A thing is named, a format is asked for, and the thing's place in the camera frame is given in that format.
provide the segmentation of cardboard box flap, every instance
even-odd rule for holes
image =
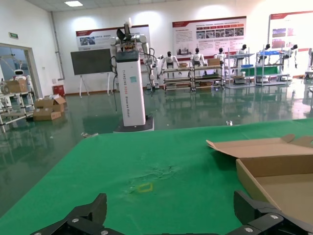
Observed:
[[[294,139],[293,134],[281,138],[248,141],[211,142],[209,146],[235,158],[256,158],[289,155],[313,155],[313,137]]]
[[[52,107],[54,104],[53,99],[42,99],[41,101],[43,101],[44,107]]]
[[[57,104],[64,104],[64,103],[66,103],[66,100],[63,97],[59,97],[59,98],[56,98],[54,100],[55,100],[55,102]]]
[[[43,108],[45,105],[45,101],[43,99],[36,100],[35,102],[35,108]]]

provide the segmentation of wall poster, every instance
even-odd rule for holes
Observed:
[[[124,27],[116,28],[101,28],[85,31],[77,31],[77,45],[79,50],[97,50],[97,49],[109,49],[109,38],[116,37],[116,31],[121,29],[124,32]],[[130,28],[132,35],[144,34],[147,36],[147,42],[150,45],[150,33],[148,25],[134,25]]]
[[[313,31],[310,30],[313,11],[272,14],[269,18],[268,43],[273,50],[289,49],[298,45],[297,63],[290,60],[293,75],[303,75],[309,63],[309,48],[313,47]]]
[[[199,48],[207,57],[217,54],[219,48],[236,52],[245,44],[246,16],[173,22],[174,53],[188,59]]]

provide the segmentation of open cardboard box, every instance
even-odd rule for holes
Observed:
[[[253,199],[313,224],[313,137],[294,137],[207,143],[237,158],[238,178]]]

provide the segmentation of humanoid robot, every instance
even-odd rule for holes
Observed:
[[[204,62],[204,56],[203,54],[200,53],[199,48],[196,48],[196,53],[191,55],[190,58],[190,67],[194,67],[194,66],[204,66],[205,62]]]
[[[30,92],[33,91],[33,83],[31,81],[31,77],[29,75],[27,77],[24,76],[24,71],[23,70],[14,70],[14,74],[16,76],[11,77],[10,81],[23,79],[23,80],[25,80],[27,82],[27,90],[30,91]],[[21,97],[19,95],[17,96],[17,103],[18,104],[21,103]]]
[[[161,71],[159,71],[158,65],[159,65],[160,61],[163,60],[163,59],[164,59],[164,56],[163,56],[163,55],[160,55],[160,56],[156,59],[156,62],[155,62],[154,65],[153,65],[153,68],[155,68],[157,80],[160,79],[160,72],[161,72]]]
[[[225,57],[226,57],[226,54],[224,53],[223,48],[220,48],[219,49],[219,53],[214,55],[215,59],[220,59],[220,65],[221,65],[222,69],[221,70],[216,70],[216,73],[218,73],[220,76],[223,75],[224,64],[225,64]]]
[[[284,74],[289,74],[288,77],[281,77],[280,80],[281,81],[286,81],[288,80],[292,80],[292,74],[291,74],[291,69],[289,67],[289,63],[290,63],[290,59],[294,58],[294,67],[297,69],[298,68],[298,64],[297,64],[297,53],[298,53],[298,45],[295,44],[293,45],[292,48],[290,48],[289,50],[285,50],[284,51],[285,55],[282,57],[282,73]]]
[[[236,52],[236,55],[242,55],[242,54],[247,54],[246,51],[246,44],[243,44],[243,47]],[[247,57],[243,57],[243,58],[236,58],[234,59],[234,67],[236,68],[241,68],[241,65],[243,65],[243,60],[245,59],[245,64],[248,63],[248,58]],[[240,72],[239,70],[236,70],[236,75],[237,76],[242,76],[242,72]]]
[[[265,48],[264,48],[264,51],[268,51],[270,49],[270,44],[267,44],[266,46],[265,46]],[[264,64],[266,64],[266,59],[267,59],[267,56],[265,55],[264,56]],[[260,64],[260,65],[262,65],[263,64],[263,55],[260,55],[260,57],[259,57],[259,60],[258,60],[258,63]],[[268,65],[270,64],[270,55],[268,56]]]
[[[167,56],[163,58],[161,69],[164,67],[165,62],[166,62],[166,68],[167,69],[173,69],[174,68],[174,62],[176,63],[177,68],[179,68],[179,62],[178,62],[176,56],[172,55],[172,53],[170,51],[168,51]]]

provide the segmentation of black display screen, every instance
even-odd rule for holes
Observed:
[[[110,49],[76,51],[70,54],[75,75],[112,71]]]

